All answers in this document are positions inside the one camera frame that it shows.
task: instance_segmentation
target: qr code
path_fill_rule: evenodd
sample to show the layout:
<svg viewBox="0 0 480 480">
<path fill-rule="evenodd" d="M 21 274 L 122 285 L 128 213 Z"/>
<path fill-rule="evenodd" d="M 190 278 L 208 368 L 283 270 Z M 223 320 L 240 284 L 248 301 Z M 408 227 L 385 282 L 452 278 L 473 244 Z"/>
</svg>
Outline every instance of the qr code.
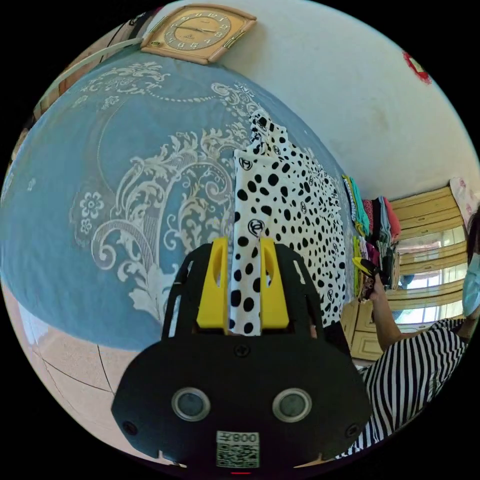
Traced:
<svg viewBox="0 0 480 480">
<path fill-rule="evenodd" d="M 216 466 L 252 469 L 260 466 L 258 433 L 217 432 Z"/>
</svg>

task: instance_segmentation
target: face mask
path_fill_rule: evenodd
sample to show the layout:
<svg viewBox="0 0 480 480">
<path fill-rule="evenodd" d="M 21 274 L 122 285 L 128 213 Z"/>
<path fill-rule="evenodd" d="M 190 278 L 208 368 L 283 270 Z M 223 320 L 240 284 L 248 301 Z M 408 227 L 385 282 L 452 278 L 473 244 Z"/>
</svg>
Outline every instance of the face mask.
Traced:
<svg viewBox="0 0 480 480">
<path fill-rule="evenodd" d="M 463 314 L 468 317 L 480 305 L 480 255 L 474 253 L 465 280 L 462 296 Z"/>
</svg>

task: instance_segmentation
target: wall clock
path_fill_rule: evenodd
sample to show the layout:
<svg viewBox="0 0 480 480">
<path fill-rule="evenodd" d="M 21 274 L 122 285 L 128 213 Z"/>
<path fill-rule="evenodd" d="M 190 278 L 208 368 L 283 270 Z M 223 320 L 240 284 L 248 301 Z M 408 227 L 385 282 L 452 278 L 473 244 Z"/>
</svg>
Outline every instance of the wall clock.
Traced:
<svg viewBox="0 0 480 480">
<path fill-rule="evenodd" d="M 163 17 L 141 43 L 143 52 L 202 65 L 216 62 L 257 18 L 229 6 L 193 3 Z"/>
</svg>

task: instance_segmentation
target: clock face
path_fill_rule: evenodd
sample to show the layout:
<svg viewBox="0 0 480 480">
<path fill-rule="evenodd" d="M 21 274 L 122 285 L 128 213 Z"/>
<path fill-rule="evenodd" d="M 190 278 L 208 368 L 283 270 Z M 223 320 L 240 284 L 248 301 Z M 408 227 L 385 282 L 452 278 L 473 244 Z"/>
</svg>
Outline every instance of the clock face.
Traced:
<svg viewBox="0 0 480 480">
<path fill-rule="evenodd" d="M 164 38 L 167 45 L 176 50 L 199 50 L 224 39 L 231 28 L 230 19 L 222 13 L 197 12 L 175 20 Z"/>
</svg>

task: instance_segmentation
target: person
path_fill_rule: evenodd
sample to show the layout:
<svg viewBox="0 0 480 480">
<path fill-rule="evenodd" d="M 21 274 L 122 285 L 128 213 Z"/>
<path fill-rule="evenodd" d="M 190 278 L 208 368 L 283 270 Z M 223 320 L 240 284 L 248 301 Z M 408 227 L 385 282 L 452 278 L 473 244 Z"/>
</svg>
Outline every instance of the person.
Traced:
<svg viewBox="0 0 480 480">
<path fill-rule="evenodd" d="M 358 453 L 386 439 L 411 421 L 438 395 L 462 359 L 480 317 L 480 206 L 468 224 L 468 269 L 463 283 L 464 318 L 446 318 L 428 330 L 402 333 L 394 321 L 388 298 L 375 278 L 370 300 L 382 356 L 359 370 L 372 406 L 372 415 L 355 443 L 335 458 Z"/>
</svg>

